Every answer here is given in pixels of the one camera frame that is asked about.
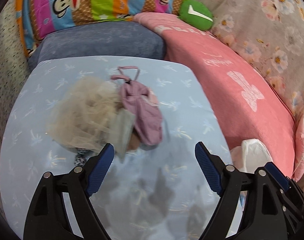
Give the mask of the green plush with swoosh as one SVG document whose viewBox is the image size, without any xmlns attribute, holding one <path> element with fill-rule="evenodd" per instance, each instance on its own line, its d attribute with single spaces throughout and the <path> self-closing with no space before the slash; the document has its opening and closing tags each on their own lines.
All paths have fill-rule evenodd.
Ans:
<svg viewBox="0 0 304 240">
<path fill-rule="evenodd" d="M 181 4 L 179 19 L 201 31 L 207 31 L 213 26 L 213 14 L 196 0 L 185 0 Z"/>
</svg>

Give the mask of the light blue palm-print pillow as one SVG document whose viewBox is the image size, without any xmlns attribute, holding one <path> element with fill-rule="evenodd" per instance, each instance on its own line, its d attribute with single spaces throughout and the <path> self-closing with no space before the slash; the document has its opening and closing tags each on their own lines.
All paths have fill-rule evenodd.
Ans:
<svg viewBox="0 0 304 240">
<path fill-rule="evenodd" d="M 112 239 L 198 239 L 219 200 L 195 158 L 196 143 L 225 163 L 232 162 L 217 115 L 196 76 L 186 66 L 121 56 L 88 56 L 43 61 L 21 90 L 3 136 L 0 189 L 6 219 L 23 236 L 32 196 L 41 176 L 65 174 L 75 150 L 48 133 L 55 105 L 78 81 L 104 82 L 110 92 L 122 67 L 125 75 L 149 87 L 162 113 L 162 141 L 122 152 L 129 129 L 117 127 L 110 140 L 115 157 L 91 203 Z"/>
</svg>

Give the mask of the purple face mask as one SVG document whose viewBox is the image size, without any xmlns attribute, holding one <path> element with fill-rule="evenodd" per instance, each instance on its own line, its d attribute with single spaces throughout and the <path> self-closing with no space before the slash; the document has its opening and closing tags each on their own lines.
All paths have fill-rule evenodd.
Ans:
<svg viewBox="0 0 304 240">
<path fill-rule="evenodd" d="M 135 116 L 134 129 L 140 141 L 147 146 L 162 141 L 162 114 L 154 92 L 137 79 L 140 70 L 135 66 L 118 67 L 118 75 L 112 80 L 123 80 L 119 89 L 121 101 L 126 110 Z"/>
</svg>

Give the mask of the white trash bag bin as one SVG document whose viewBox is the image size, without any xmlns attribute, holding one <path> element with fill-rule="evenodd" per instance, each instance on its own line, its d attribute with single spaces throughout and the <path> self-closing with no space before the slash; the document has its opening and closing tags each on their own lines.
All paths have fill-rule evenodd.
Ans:
<svg viewBox="0 0 304 240">
<path fill-rule="evenodd" d="M 266 146 L 258 139 L 243 140 L 230 154 L 233 165 L 245 173 L 254 173 L 257 168 L 273 161 Z"/>
</svg>

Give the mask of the colourful monkey cartoon quilt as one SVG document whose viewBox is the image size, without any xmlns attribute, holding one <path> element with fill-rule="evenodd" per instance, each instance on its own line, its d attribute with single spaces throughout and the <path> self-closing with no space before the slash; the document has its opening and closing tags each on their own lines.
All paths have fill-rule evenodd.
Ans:
<svg viewBox="0 0 304 240">
<path fill-rule="evenodd" d="M 178 14 L 184 0 L 15 0 L 25 56 L 50 33 L 76 25 L 129 21 L 145 11 Z"/>
</svg>

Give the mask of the beige tulle with pearls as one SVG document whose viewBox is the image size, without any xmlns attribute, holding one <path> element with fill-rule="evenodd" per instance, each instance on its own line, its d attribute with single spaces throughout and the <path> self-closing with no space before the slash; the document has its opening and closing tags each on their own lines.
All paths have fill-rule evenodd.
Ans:
<svg viewBox="0 0 304 240">
<path fill-rule="evenodd" d="M 121 98 L 114 82 L 84 77 L 53 107 L 47 133 L 65 148 L 100 152 L 120 108 Z"/>
</svg>

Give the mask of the small pink pillow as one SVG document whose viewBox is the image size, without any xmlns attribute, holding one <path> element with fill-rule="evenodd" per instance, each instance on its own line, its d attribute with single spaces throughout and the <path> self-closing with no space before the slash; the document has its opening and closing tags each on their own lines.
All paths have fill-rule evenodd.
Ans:
<svg viewBox="0 0 304 240">
<path fill-rule="evenodd" d="M 304 174 L 304 114 L 301 116 L 295 134 L 295 162 L 293 178 L 299 181 Z"/>
</svg>

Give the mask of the leopard print scrunchie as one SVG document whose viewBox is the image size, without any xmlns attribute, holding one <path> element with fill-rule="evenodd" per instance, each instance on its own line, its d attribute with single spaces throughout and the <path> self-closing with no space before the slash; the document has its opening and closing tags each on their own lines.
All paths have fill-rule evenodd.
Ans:
<svg viewBox="0 0 304 240">
<path fill-rule="evenodd" d="M 89 150 L 83 148 L 76 148 L 76 150 L 77 153 L 74 159 L 74 165 L 83 167 L 87 161 Z"/>
</svg>

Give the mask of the dark blue cushion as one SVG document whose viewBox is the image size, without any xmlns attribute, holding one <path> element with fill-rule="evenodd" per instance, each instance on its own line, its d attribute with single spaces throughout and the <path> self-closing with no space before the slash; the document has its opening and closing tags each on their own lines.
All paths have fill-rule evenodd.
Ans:
<svg viewBox="0 0 304 240">
<path fill-rule="evenodd" d="M 40 62 L 82 56 L 131 56 L 164 59 L 163 38 L 136 22 L 79 25 L 48 34 L 28 59 L 29 70 Z"/>
</svg>

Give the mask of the grey floral bedsheet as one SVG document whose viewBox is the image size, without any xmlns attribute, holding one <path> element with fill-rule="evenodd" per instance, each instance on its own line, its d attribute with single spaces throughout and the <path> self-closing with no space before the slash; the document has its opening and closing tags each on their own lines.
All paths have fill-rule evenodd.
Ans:
<svg viewBox="0 0 304 240">
<path fill-rule="evenodd" d="M 211 33 L 268 81 L 296 119 L 304 113 L 304 1 L 197 0 Z"/>
</svg>

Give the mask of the pink towel blanket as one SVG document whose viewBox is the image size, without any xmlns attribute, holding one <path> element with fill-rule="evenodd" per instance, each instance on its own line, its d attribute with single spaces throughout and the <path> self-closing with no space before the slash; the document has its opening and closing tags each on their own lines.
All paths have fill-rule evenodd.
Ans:
<svg viewBox="0 0 304 240">
<path fill-rule="evenodd" d="M 273 162 L 291 177 L 295 122 L 274 90 L 244 59 L 207 31 L 172 14 L 142 12 L 134 21 L 160 35 L 166 60 L 189 67 L 200 82 L 229 148 L 259 139 Z"/>
</svg>

